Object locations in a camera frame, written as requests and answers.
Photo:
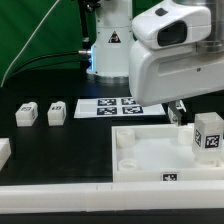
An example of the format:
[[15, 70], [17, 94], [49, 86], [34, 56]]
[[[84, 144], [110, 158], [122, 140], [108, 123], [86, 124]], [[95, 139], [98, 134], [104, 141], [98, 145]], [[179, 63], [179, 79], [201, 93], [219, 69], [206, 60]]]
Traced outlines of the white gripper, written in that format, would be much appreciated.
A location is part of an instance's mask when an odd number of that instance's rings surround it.
[[183, 126], [179, 99], [224, 89], [224, 0], [162, 0], [132, 30], [129, 88], [140, 105], [169, 102], [170, 122]]

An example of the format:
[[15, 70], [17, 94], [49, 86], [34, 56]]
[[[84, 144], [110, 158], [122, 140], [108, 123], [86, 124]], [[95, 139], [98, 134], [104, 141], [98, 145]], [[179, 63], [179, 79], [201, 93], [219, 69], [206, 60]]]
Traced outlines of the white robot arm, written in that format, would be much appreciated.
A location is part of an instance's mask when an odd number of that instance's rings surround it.
[[224, 0], [162, 0], [137, 16], [132, 0], [84, 0], [96, 15], [90, 79], [129, 83], [142, 106], [224, 90]]

